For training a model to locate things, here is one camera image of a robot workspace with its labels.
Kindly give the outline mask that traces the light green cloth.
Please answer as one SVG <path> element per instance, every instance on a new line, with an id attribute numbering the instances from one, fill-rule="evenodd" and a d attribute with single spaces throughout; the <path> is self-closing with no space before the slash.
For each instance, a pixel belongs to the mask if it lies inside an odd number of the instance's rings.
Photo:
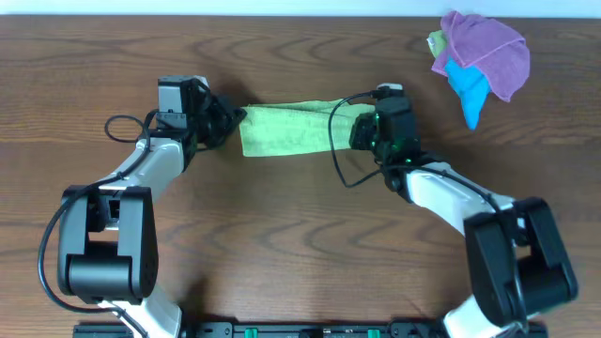
<path id="1" fill-rule="evenodd" d="M 367 103 L 309 100 L 253 104 L 239 125 L 246 157 L 278 157 L 349 149 L 356 118 L 373 113 Z"/>

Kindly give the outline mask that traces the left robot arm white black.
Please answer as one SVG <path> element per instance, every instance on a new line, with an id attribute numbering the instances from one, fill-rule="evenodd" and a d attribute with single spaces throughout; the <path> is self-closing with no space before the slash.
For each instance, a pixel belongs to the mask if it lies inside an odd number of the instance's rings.
<path id="1" fill-rule="evenodd" d="M 157 285 L 154 204 L 196 154 L 221 146 L 246 115 L 202 76 L 161 77 L 157 108 L 130 118 L 140 128 L 130 156 L 107 177 L 68 187 L 44 232 L 44 238 L 59 232 L 60 292 L 82 305 L 51 290 L 42 241 L 38 274 L 47 296 L 75 313 L 111 313 L 134 337 L 181 336 L 182 310 Z"/>

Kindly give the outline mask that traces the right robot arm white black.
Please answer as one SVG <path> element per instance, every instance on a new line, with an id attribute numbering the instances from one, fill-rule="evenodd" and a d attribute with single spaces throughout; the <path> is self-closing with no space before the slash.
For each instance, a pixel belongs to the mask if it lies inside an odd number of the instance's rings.
<path id="1" fill-rule="evenodd" d="M 542 335 L 531 319 L 577 298 L 549 204 L 494 193 L 422 150 L 408 99 L 377 100 L 374 111 L 356 117 L 349 144 L 373 153 L 392 192 L 463 236 L 471 295 L 442 319 L 446 336 Z"/>

